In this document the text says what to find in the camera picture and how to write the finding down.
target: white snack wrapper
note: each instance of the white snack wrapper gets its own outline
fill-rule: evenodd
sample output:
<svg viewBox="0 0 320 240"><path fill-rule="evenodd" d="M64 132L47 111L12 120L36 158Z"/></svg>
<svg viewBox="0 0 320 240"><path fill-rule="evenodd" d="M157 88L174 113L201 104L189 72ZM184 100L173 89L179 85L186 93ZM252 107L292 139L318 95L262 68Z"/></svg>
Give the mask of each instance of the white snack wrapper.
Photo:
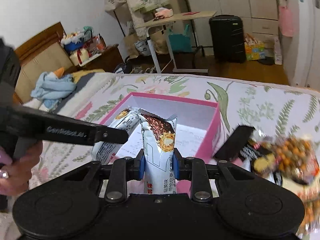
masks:
<svg viewBox="0 0 320 240"><path fill-rule="evenodd" d="M127 108L116 116L109 127L125 130L130 136L138 124L137 110ZM106 165L114 158L121 146L122 144L98 142L93 146L91 156L102 165Z"/></svg>
<svg viewBox="0 0 320 240"><path fill-rule="evenodd" d="M144 193L175 194L172 159L177 117L162 119L143 110L138 112L138 117L146 158Z"/></svg>

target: wooden floor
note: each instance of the wooden floor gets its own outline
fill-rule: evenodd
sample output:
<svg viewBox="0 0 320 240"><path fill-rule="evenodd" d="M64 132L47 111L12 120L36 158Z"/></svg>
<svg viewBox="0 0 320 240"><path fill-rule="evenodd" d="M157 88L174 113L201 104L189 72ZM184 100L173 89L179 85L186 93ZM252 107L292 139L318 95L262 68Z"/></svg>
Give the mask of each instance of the wooden floor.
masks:
<svg viewBox="0 0 320 240"><path fill-rule="evenodd" d="M169 62L170 57L168 55L158 56L160 68L162 69L166 63ZM143 69L153 67L153 61L151 56L139 57L131 60L134 65L141 65ZM185 66L191 66L190 57L178 57L176 58L177 67L185 68ZM216 63L214 56L197 57L196 67L209 69L208 76L212 77L224 77L241 79L248 81L257 81L265 83L275 83L289 85L288 78L284 72L283 66L272 65L267 66L260 64L256 60L246 61L242 64L239 63ZM163 73L172 73L173 64L169 64Z"/></svg>

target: wooden headboard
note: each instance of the wooden headboard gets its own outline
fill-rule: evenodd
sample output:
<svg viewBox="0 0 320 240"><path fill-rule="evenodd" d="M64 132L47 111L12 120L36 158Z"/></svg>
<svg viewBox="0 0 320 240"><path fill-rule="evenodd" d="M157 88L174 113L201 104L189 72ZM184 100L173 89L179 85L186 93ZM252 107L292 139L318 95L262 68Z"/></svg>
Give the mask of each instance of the wooden headboard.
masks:
<svg viewBox="0 0 320 240"><path fill-rule="evenodd" d="M21 46L19 46L15 53L17 54L20 65L23 68L28 62L34 57L39 55L41 52L46 50L48 47L56 42L59 42L63 37L64 29L60 22L50 26L49 28L38 33ZM22 101L19 96L15 93L13 95L13 103L21 104Z"/></svg>

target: blue bowl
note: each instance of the blue bowl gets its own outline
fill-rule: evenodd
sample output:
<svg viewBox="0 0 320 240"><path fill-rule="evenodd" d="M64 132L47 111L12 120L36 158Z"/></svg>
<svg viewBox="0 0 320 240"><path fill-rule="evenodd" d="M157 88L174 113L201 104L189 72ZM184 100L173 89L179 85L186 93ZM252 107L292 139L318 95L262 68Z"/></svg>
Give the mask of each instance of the blue bowl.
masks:
<svg viewBox="0 0 320 240"><path fill-rule="evenodd" d="M81 42L78 42L78 43L74 43L74 42L70 42L69 44L67 45L64 45L64 49L67 53L70 54L70 52L76 50L76 49L79 49L83 46L83 41Z"/></svg>

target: pink box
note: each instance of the pink box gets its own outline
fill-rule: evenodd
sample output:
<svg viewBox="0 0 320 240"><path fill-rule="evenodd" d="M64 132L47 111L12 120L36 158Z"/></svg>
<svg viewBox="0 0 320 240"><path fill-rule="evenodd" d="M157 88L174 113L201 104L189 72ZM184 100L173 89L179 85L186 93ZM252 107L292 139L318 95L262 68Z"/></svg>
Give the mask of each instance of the pink box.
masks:
<svg viewBox="0 0 320 240"><path fill-rule="evenodd" d="M168 118L178 116L175 148L183 157L194 156L208 163L220 138L219 104L190 98L132 92L103 118L100 124L109 125L125 108L140 107L148 112ZM141 126L130 136L116 157L135 157L143 148ZM178 193L187 193L190 181L177 183Z"/></svg>

